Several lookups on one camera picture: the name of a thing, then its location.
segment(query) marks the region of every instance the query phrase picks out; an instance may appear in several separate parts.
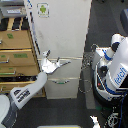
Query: white cable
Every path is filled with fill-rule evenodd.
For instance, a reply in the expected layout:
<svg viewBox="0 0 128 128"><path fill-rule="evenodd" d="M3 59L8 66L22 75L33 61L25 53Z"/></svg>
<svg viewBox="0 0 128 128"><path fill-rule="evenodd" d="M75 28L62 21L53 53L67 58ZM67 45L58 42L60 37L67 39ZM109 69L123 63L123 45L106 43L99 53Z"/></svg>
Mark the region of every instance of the white cable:
<svg viewBox="0 0 128 128"><path fill-rule="evenodd" d="M85 81L85 82L90 83L91 84L91 87L87 91L82 91L81 88L80 88L80 85L79 85L79 91L82 92L82 93L88 93L88 92L90 92L91 89L92 89L92 83L91 83L91 81L89 81L89 80L82 80L82 81Z"/></svg>

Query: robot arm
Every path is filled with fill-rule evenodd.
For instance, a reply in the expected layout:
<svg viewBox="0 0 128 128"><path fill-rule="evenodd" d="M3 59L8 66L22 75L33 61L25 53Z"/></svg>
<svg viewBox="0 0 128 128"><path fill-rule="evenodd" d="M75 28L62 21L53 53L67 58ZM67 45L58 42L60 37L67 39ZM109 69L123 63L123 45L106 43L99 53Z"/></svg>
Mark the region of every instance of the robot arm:
<svg viewBox="0 0 128 128"><path fill-rule="evenodd" d="M15 87L11 90L10 95L18 109L21 109L36 93L43 88L47 81L47 75L44 72L38 74L38 78L33 84L23 88Z"/></svg>

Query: gray floor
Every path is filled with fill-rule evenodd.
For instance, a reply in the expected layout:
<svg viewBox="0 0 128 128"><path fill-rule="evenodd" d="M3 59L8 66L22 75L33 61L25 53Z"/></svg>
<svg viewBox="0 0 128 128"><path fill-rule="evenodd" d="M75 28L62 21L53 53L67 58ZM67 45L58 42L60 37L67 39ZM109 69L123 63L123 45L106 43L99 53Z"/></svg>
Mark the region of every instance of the gray floor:
<svg viewBox="0 0 128 128"><path fill-rule="evenodd" d="M120 23L120 12L128 8L128 1L121 3L120 0L93 0L89 31L87 35L85 54L90 55L92 44L108 47L111 37L115 33L126 36ZM39 125L79 125L83 128L92 128L91 115L98 117L101 128L105 119L101 111L96 109L97 101L90 90L91 81L90 67L85 65L81 72L80 88L86 93L78 92L77 99L47 100L46 98L33 98L18 112L17 122L14 128L36 128Z"/></svg>

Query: robot body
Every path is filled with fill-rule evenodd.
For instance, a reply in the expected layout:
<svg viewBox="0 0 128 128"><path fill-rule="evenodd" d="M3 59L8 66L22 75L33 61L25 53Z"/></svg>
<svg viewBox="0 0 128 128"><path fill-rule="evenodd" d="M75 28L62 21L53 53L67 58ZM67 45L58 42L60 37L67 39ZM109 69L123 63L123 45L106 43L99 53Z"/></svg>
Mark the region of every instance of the robot body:
<svg viewBox="0 0 128 128"><path fill-rule="evenodd" d="M111 47L97 48L93 59L94 94L102 102L114 105L128 89L128 38L112 37Z"/></svg>

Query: cable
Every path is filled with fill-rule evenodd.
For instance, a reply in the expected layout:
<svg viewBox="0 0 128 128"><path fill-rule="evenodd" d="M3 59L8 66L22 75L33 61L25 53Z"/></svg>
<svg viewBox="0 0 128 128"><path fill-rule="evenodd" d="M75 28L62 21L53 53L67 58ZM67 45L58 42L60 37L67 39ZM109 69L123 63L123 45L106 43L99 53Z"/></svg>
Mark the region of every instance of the cable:
<svg viewBox="0 0 128 128"><path fill-rule="evenodd" d="M127 95L127 93L128 93L128 91L125 92L124 97L123 97L123 99L121 101L121 116L120 116L120 122L119 122L118 128L120 128L120 125L121 125L121 120L122 120L122 107L123 107L123 102L124 102L124 99L125 99L125 96Z"/></svg>
<svg viewBox="0 0 128 128"><path fill-rule="evenodd" d="M99 46L98 46L97 44L92 44L92 46L91 46L91 50L92 50L92 52L94 52L93 49L92 49L93 46L96 46L96 48L99 48Z"/></svg>
<svg viewBox="0 0 128 128"><path fill-rule="evenodd" d="M81 88L80 88L80 85L79 85L79 87L78 87L79 88L79 91L82 92L82 93L88 93L88 92L90 92L91 89L92 89L92 83L91 83L91 81L89 81L89 80L82 80L82 81L85 81L85 82L90 83L91 84L91 87L89 88L88 91L82 91Z"/></svg>
<svg viewBox="0 0 128 128"><path fill-rule="evenodd" d="M96 0L96 1L98 1L100 4L104 4L107 0Z"/></svg>

